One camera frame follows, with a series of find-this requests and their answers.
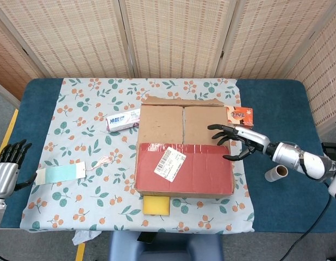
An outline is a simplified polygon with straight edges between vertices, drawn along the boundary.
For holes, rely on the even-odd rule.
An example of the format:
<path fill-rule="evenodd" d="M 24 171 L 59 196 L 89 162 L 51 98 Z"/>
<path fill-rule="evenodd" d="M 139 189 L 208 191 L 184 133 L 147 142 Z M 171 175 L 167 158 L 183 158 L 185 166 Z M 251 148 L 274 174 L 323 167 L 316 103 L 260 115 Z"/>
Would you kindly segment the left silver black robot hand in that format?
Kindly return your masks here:
<path fill-rule="evenodd" d="M 7 144 L 0 151 L 0 199 L 6 199 L 14 191 L 21 190 L 33 184 L 37 173 L 32 174 L 25 182 L 17 183 L 27 151 L 32 143 L 26 144 L 26 139 L 14 144 Z"/>

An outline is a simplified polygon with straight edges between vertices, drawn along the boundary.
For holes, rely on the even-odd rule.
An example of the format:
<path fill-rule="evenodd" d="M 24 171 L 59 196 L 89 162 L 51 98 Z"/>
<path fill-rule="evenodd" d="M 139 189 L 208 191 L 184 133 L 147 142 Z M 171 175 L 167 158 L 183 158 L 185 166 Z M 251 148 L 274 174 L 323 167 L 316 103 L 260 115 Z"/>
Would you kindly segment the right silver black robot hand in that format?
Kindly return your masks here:
<path fill-rule="evenodd" d="M 241 141 L 247 149 L 241 151 L 238 155 L 230 156 L 223 155 L 224 159 L 229 161 L 240 161 L 254 153 L 259 151 L 265 154 L 270 140 L 267 136 L 257 133 L 253 130 L 245 127 L 230 127 L 226 125 L 213 124 L 207 127 L 208 130 L 220 130 L 218 133 L 212 136 L 213 140 L 220 138 L 217 142 L 218 146 L 223 145 L 226 141 Z"/>

